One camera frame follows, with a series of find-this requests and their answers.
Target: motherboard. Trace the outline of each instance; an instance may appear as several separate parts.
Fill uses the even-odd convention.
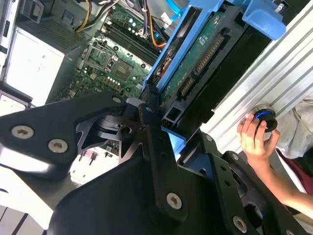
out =
[[[80,97],[104,90],[124,98],[139,97],[151,66],[109,38],[89,42],[68,95]]]
[[[101,29],[87,42],[71,85],[55,99],[64,100],[109,90],[127,99],[139,97],[142,85],[159,56],[143,22],[116,4]]]

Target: blue ring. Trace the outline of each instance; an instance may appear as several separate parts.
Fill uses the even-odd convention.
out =
[[[254,119],[259,118],[259,117],[262,116],[263,114],[272,114],[272,112],[270,112],[270,111],[263,111],[263,112],[261,112],[260,114],[258,114]]]

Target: bolt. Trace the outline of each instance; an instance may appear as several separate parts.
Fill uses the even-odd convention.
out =
[[[212,138],[209,135],[205,136],[208,141],[212,141]]]
[[[243,221],[243,219],[241,219],[238,216],[234,216],[233,222],[234,222],[234,225],[236,226],[236,228],[239,229],[243,234],[245,234],[247,232],[247,227],[246,227],[246,224]]]
[[[284,8],[284,6],[285,5],[283,3],[279,4],[278,7],[276,8],[275,12],[277,12],[277,13],[280,12]]]
[[[119,98],[117,98],[117,97],[113,97],[113,101],[115,101],[116,103],[120,103],[120,102],[122,102]]]
[[[167,203],[175,210],[179,210],[182,206],[181,199],[176,193],[170,192],[166,196],[166,200],[167,200]]]
[[[290,231],[289,229],[286,230],[286,234],[287,235],[294,235],[292,231]]]
[[[215,18],[215,20],[214,20],[214,25],[217,25],[218,23],[219,23],[219,21],[220,21],[220,16],[217,16],[216,18]]]
[[[29,126],[15,126],[12,128],[11,134],[19,139],[29,139],[34,135],[34,130]]]
[[[54,153],[64,153],[68,149],[68,144],[64,140],[54,139],[49,142],[48,148]]]
[[[154,113],[153,109],[150,107],[146,107],[146,110],[149,111],[150,113]]]
[[[239,157],[236,155],[236,154],[232,154],[232,157],[233,157],[233,159],[235,159],[236,161],[238,161],[239,160]]]

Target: black plastic mount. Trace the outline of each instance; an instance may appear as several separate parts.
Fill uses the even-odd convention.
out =
[[[60,202],[48,235],[257,235],[246,202],[262,212],[265,235],[284,235],[286,229],[306,234],[242,160],[233,162],[235,153],[219,157],[210,136],[200,133],[189,160],[177,165],[149,103],[105,92],[0,117],[0,163],[44,179],[65,177],[78,153],[107,139],[123,146],[119,166]],[[33,136],[14,136],[18,125],[31,128]],[[68,149],[51,151],[53,139],[62,139]],[[5,153],[12,161],[5,161]],[[239,190],[237,177],[247,190]]]

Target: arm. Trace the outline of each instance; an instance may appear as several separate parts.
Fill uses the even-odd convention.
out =
[[[253,120],[253,115],[238,126],[238,138],[249,165],[281,203],[313,218],[313,197],[294,188],[270,167],[269,157],[280,133],[275,130],[270,139],[264,141],[265,129],[266,122],[262,121],[259,125],[258,119]]]

